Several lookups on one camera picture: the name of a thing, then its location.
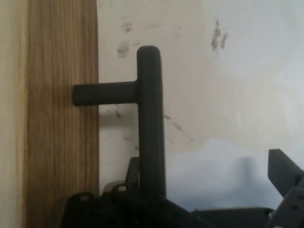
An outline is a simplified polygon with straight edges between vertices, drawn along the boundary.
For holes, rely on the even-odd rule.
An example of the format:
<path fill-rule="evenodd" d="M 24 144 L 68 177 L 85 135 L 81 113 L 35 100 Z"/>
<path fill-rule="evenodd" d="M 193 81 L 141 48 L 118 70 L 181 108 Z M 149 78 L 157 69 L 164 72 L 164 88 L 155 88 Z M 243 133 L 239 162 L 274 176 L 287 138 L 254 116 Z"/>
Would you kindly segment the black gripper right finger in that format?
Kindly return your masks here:
<path fill-rule="evenodd" d="M 283 197 L 267 228 L 304 226 L 304 171 L 280 149 L 268 153 L 268 178 Z"/>

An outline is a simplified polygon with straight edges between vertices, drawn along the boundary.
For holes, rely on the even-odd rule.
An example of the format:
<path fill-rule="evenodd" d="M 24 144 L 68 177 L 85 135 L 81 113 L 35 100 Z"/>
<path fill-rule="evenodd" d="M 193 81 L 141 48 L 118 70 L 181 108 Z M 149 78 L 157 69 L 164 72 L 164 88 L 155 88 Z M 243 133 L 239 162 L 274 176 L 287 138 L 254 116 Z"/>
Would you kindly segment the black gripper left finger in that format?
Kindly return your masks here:
<path fill-rule="evenodd" d="M 67 201 L 64 228 L 202 228 L 197 216 L 162 197 L 138 189 L 139 158 L 129 161 L 126 180 L 96 197 L 80 193 Z"/>

